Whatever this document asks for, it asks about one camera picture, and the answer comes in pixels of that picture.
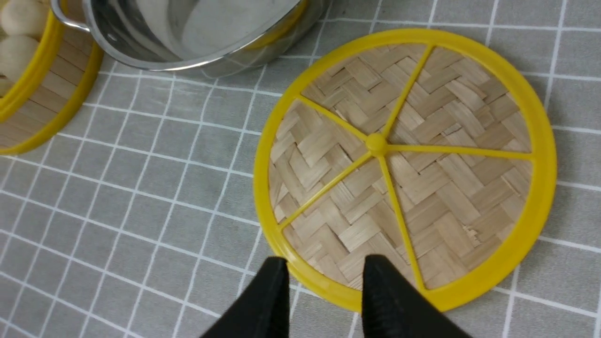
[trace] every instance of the woven bamboo mat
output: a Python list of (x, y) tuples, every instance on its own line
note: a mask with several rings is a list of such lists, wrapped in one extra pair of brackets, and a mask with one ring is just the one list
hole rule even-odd
[[(370, 49), (330, 68), (302, 92), (369, 135), (381, 131), (424, 45)], [(507, 89), (474, 60), (435, 48), (392, 125), (390, 144), (530, 152), (526, 123)], [(276, 134), (270, 199), (286, 221), (351, 163), (364, 142), (300, 100)], [(364, 257), (386, 255), (413, 281), (411, 245), (426, 288), (451, 283), (484, 262), (519, 219), (531, 163), (433, 152), (388, 153), (410, 243), (404, 243), (377, 159), (337, 183), (284, 229), (316, 270), (361, 289)]]

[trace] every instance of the bamboo steamer lid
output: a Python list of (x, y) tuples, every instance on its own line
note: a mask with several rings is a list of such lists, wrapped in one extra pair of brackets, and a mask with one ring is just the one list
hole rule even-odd
[(454, 34), (370, 35), (297, 79), (255, 165), (267, 240), (318, 295), (358, 311), (385, 255), (441, 310), (499, 283), (551, 207), (551, 127), (506, 61)]

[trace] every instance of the checkered tablecloth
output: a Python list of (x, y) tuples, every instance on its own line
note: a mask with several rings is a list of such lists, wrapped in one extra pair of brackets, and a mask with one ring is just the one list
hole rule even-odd
[[(198, 337), (270, 254), (252, 165), (270, 110), (314, 60), (370, 32), (443, 29), (532, 83), (559, 181), (540, 240), (448, 316), (475, 337), (600, 337), (601, 2), (335, 0), (286, 55), (214, 82), (105, 59), (72, 122), (0, 158), (0, 336)], [(361, 320), (291, 282), (292, 337), (362, 337)]]

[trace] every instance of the steamed bun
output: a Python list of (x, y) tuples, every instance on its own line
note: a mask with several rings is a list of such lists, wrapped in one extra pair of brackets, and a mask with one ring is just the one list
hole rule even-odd
[(2, 8), (0, 24), (8, 35), (40, 38), (47, 15), (47, 8), (37, 0), (9, 0)]

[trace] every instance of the white bun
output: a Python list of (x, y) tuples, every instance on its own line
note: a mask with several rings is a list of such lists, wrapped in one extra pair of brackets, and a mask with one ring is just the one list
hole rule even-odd
[(33, 58), (39, 43), (27, 36), (9, 36), (0, 42), (0, 73), (17, 82)]
[(2, 8), (2, 29), (8, 35), (40, 38), (46, 27), (47, 8), (36, 0), (10, 0)]

